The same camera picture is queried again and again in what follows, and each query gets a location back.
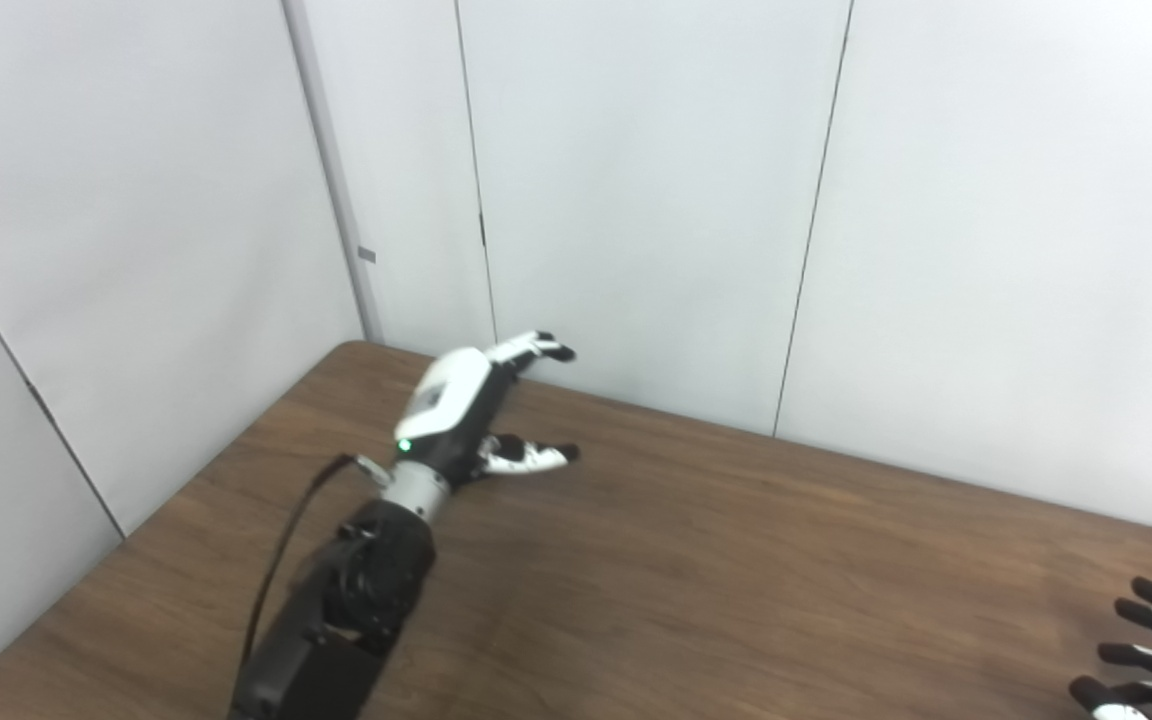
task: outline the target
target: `black cable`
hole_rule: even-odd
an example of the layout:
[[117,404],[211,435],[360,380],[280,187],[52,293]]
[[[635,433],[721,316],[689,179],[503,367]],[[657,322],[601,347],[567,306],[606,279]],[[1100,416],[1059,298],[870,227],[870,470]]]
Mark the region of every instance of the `black cable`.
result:
[[265,606],[265,596],[270,592],[270,585],[274,583],[274,574],[278,571],[278,564],[283,560],[283,551],[287,550],[287,543],[291,541],[291,533],[296,532],[296,525],[301,522],[301,515],[305,514],[306,507],[310,506],[311,500],[314,500],[314,493],[319,492],[320,487],[325,486],[340,470],[353,464],[355,464],[353,455],[338,455],[324,469],[319,470],[318,475],[314,475],[314,478],[310,480],[310,486],[305,488],[305,495],[301,497],[296,507],[293,507],[291,515],[288,516],[287,523],[283,524],[283,533],[279,536],[278,544],[274,546],[274,555],[270,558],[270,568],[265,570],[265,577],[262,578],[259,591],[256,591],[256,602],[252,602],[251,616],[247,620],[247,634],[243,635],[242,655],[238,655],[238,675],[242,675],[243,667],[247,666],[247,659],[251,657],[252,645],[256,643],[256,627],[260,624],[262,607]]

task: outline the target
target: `brown wood tabletop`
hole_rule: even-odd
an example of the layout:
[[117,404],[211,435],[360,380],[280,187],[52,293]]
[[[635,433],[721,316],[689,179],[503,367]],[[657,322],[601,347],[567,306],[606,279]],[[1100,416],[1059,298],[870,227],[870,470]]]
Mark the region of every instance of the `brown wood tabletop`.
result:
[[[223,719],[285,515],[389,461],[426,364],[326,357],[0,655],[0,719]],[[1112,611],[1152,528],[538,382],[497,429],[584,457],[445,507],[365,719],[1075,719],[1074,675],[1138,674],[1096,643],[1152,642]],[[282,578],[374,494],[346,477]]]

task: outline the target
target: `black fingertip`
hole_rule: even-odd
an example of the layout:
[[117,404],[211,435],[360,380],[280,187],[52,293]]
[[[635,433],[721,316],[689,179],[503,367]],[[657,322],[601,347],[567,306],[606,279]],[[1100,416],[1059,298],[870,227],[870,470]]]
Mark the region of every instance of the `black fingertip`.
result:
[[1139,577],[1132,578],[1132,592],[1135,592],[1140,600],[1152,602],[1152,579]]
[[1126,643],[1101,643],[1096,646],[1096,654],[1109,665],[1135,665],[1139,653]]
[[1074,679],[1074,682],[1069,684],[1069,695],[1087,712],[1102,705],[1120,704],[1119,696],[1114,691],[1105,687],[1100,680],[1090,679],[1087,675]]
[[1128,600],[1128,598],[1120,597],[1114,601],[1114,611],[1119,614],[1119,617],[1123,620],[1132,620],[1134,623],[1142,624],[1147,621],[1151,616],[1149,607],[1140,605],[1135,600]]

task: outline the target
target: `wooden table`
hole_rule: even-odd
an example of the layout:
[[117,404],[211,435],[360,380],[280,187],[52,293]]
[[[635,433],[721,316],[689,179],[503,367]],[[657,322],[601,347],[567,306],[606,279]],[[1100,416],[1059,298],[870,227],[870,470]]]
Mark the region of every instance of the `wooden table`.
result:
[[[326,357],[0,655],[0,719],[223,717],[288,507],[388,460],[426,363]],[[454,498],[365,719],[1074,719],[1074,675],[1130,675],[1096,643],[1149,637],[1111,602],[1152,528],[536,382],[497,426],[584,458]],[[285,575],[372,492],[328,486]]]

